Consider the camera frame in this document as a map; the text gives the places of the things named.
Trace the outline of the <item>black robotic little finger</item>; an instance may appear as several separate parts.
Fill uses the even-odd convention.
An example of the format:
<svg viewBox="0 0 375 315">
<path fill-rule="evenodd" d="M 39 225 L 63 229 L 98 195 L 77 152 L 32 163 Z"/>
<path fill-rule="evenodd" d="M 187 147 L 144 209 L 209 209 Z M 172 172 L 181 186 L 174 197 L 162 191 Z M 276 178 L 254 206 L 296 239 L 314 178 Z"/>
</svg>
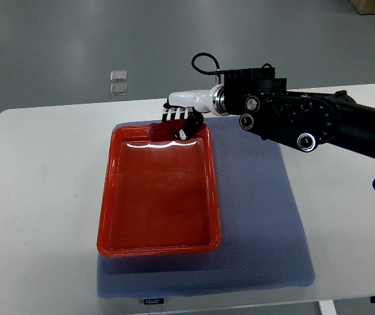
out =
<svg viewBox="0 0 375 315">
<path fill-rule="evenodd" d="M 169 107 L 168 107 L 168 104 L 165 103 L 163 104 L 163 109 L 162 109 L 162 118 L 161 118 L 162 122 L 167 121 L 168 113 L 169 113 Z"/>
</svg>

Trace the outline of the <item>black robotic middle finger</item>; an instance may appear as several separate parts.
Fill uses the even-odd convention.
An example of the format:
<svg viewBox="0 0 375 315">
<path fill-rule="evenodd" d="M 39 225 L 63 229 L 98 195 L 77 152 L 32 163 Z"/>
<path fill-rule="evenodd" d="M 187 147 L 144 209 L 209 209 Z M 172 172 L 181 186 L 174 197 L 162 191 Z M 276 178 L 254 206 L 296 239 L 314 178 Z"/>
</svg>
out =
<svg viewBox="0 0 375 315">
<path fill-rule="evenodd" d="M 175 111 L 175 119 L 183 119 L 184 118 L 184 109 L 177 108 Z"/>
</svg>

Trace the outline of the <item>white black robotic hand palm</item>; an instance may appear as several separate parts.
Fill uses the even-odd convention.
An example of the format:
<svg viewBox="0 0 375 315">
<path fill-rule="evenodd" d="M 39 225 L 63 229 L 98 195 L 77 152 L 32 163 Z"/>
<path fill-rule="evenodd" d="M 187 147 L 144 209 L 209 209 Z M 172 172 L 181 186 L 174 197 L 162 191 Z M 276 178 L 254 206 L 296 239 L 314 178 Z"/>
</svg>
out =
<svg viewBox="0 0 375 315">
<path fill-rule="evenodd" d="M 214 113 L 213 92 L 211 90 L 192 90 L 171 93 L 167 98 L 170 106 L 193 108 L 199 113 Z"/>
</svg>

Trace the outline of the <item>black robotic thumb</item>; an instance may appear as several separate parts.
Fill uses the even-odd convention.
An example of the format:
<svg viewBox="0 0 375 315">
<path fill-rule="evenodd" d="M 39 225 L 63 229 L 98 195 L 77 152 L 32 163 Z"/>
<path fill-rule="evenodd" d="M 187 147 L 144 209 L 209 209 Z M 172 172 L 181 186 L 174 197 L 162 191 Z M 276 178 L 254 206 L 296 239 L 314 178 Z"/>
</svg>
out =
<svg viewBox="0 0 375 315">
<path fill-rule="evenodd" d="M 177 140 L 189 140 L 195 136 L 202 128 L 204 117 L 202 113 L 192 111 L 187 115 L 187 119 L 174 120 L 176 130 L 172 133 Z"/>
</svg>

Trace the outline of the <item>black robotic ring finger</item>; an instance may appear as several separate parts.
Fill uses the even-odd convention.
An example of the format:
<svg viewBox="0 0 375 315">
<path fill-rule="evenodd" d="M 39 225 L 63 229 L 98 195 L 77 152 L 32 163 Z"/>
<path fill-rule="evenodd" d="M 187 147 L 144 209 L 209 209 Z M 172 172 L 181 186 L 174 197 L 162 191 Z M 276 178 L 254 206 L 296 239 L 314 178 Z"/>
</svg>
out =
<svg viewBox="0 0 375 315">
<path fill-rule="evenodd" d="M 171 121 L 171 120 L 175 119 L 175 117 L 176 117 L 176 109 L 170 108 L 168 110 L 168 120 Z"/>
</svg>

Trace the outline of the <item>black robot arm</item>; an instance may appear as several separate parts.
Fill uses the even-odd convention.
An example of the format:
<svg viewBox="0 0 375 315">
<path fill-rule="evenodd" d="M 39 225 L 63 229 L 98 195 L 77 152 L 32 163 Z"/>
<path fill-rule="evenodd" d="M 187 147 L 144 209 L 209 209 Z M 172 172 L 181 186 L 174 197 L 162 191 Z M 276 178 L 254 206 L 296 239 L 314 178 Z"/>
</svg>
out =
<svg viewBox="0 0 375 315">
<path fill-rule="evenodd" d="M 210 90 L 172 93 L 163 106 L 163 121 L 182 120 L 174 133 L 187 140 L 203 116 L 239 116 L 242 130 L 301 152 L 324 143 L 375 159 L 375 108 L 356 103 L 346 91 L 299 93 L 286 88 L 274 67 L 217 70 Z"/>
</svg>

